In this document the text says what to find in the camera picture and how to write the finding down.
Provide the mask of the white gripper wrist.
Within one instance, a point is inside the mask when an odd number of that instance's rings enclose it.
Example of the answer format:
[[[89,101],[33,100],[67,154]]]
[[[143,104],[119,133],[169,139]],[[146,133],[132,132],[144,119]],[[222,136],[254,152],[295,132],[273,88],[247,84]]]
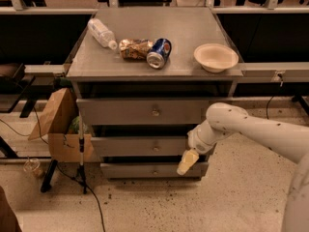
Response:
[[[197,162],[199,155],[210,151],[215,144],[215,133],[209,123],[198,125],[187,136],[190,150],[183,152],[182,159],[177,168],[179,175],[184,175]]]

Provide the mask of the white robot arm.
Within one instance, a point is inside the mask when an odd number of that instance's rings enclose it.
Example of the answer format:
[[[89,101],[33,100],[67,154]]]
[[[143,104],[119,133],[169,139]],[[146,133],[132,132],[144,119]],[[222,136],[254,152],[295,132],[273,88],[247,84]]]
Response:
[[[296,164],[289,187],[281,232],[309,232],[309,128],[254,117],[238,106],[212,104],[206,120],[188,132],[177,173],[185,174],[220,140],[239,133]]]

